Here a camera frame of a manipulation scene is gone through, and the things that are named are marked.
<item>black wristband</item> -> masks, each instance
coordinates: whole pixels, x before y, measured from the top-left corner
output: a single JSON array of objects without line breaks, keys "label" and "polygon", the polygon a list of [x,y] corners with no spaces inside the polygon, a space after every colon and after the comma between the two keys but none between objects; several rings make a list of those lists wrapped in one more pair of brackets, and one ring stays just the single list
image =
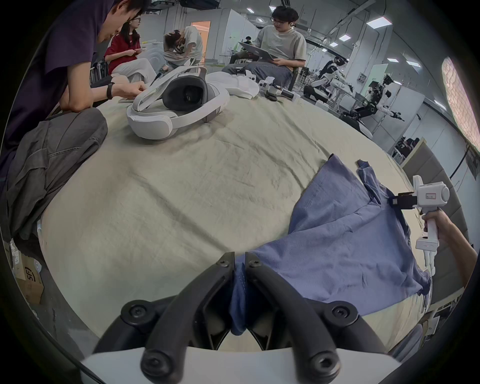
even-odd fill
[{"label": "black wristband", "polygon": [[113,87],[113,83],[108,83],[108,86],[107,86],[107,99],[108,100],[111,100],[113,98],[112,87]]}]

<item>woman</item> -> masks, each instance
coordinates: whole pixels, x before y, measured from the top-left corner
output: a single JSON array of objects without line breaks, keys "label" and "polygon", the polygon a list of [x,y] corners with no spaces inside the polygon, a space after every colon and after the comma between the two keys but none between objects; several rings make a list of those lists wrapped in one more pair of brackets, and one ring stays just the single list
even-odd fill
[{"label": "woman", "polygon": [[203,49],[202,36],[194,26],[167,33],[164,36],[163,50],[168,65],[164,65],[162,69],[175,69],[191,59],[194,59],[194,65],[198,64],[202,59]]},{"label": "woman", "polygon": [[109,62],[108,74],[117,73],[126,76],[130,82],[144,81],[147,84],[155,79],[156,73],[148,59],[137,58],[142,52],[140,35],[136,31],[140,20],[136,17],[123,25],[105,52],[105,61]]}]

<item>man in white t-shirt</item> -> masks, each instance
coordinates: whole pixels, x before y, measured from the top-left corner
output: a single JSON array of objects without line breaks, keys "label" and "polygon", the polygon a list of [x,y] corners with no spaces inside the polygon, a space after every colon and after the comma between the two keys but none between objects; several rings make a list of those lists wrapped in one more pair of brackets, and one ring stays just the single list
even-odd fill
[{"label": "man in white t-shirt", "polygon": [[188,26],[182,30],[176,29],[164,36],[163,50],[168,66],[164,71],[185,64],[187,60],[195,59],[195,64],[202,59],[204,44],[197,28]]}]

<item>gray pants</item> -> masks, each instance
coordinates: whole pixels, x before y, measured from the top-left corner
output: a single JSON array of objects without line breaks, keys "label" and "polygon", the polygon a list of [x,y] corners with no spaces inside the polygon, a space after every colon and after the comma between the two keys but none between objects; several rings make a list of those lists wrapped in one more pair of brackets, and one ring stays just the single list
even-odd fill
[{"label": "gray pants", "polygon": [[253,61],[251,63],[230,64],[222,69],[222,72],[235,74],[234,68],[245,67],[257,76],[259,80],[265,80],[268,76],[275,77],[275,83],[287,87],[292,80],[292,71],[285,66],[278,66],[267,61]]},{"label": "gray pants", "polygon": [[0,197],[5,241],[28,239],[36,222],[74,172],[102,145],[107,121],[96,108],[41,121],[20,141]]},{"label": "gray pants", "polygon": [[131,83],[143,81],[145,84],[152,82],[156,76],[152,65],[145,58],[120,64],[112,73],[126,76]]}]

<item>jeans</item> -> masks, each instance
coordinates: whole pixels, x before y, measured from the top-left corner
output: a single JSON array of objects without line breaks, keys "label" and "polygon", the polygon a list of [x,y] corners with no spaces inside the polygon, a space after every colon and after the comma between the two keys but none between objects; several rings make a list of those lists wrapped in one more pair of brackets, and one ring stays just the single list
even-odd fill
[{"label": "jeans", "polygon": [[281,87],[287,87],[292,80],[292,71],[285,66],[278,66],[267,61],[253,61],[251,63],[230,64],[222,69],[222,72],[235,74],[234,68],[245,67],[257,76],[258,80],[265,80],[268,76],[275,78],[275,83]]}]

